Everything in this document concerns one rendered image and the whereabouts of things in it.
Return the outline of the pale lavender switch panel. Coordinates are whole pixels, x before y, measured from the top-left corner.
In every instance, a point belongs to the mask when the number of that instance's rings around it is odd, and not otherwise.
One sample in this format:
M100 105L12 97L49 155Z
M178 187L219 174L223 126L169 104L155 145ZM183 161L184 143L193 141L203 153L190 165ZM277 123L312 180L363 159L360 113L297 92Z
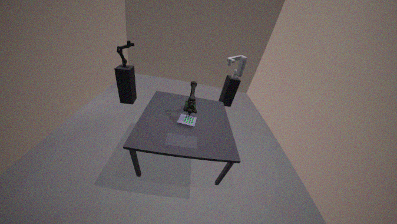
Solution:
M181 114L177 123L194 127L196 123L197 117L188 116L185 114Z

